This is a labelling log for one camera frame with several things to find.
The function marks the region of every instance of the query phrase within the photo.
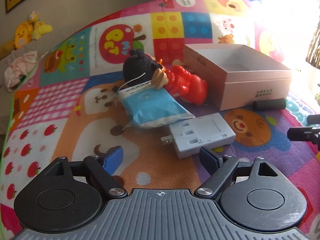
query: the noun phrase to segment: red plastic toy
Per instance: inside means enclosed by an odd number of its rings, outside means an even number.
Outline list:
[[[152,77],[151,84],[156,90],[163,87],[171,96],[181,97],[184,101],[199,106],[204,103],[208,94],[207,81],[178,65],[164,72],[158,69]]]

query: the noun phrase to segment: metal screw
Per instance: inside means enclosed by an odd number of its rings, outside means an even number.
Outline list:
[[[115,188],[112,188],[111,190],[109,190],[109,193],[113,196],[121,196],[124,194],[124,189],[119,188],[119,187],[115,187]]]
[[[197,193],[201,196],[209,196],[213,193],[213,191],[210,188],[202,187],[197,190]]]

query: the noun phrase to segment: black cylinder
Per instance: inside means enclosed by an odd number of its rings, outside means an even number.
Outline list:
[[[320,124],[320,114],[311,114],[307,117],[308,124]]]
[[[260,100],[253,102],[253,110],[255,111],[267,111],[267,110],[280,110],[285,109],[285,99],[272,99],[272,100]]]

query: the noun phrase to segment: blue dot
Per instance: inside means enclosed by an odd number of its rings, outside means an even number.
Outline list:
[[[196,33],[197,29],[195,27],[190,27],[189,31],[190,31],[190,33],[194,34],[194,33]]]
[[[207,20],[206,17],[204,17],[204,16],[199,16],[199,21],[200,21],[200,22],[205,22],[206,20]]]
[[[208,33],[208,29],[206,27],[202,27],[201,28],[201,33],[207,34]]]
[[[192,15],[188,15],[187,19],[190,22],[193,22],[195,20],[195,18]]]

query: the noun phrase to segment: blue tissue package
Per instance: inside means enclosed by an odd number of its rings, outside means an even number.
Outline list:
[[[164,89],[155,90],[150,81],[118,92],[131,125],[139,128],[154,128],[195,116],[181,106]]]

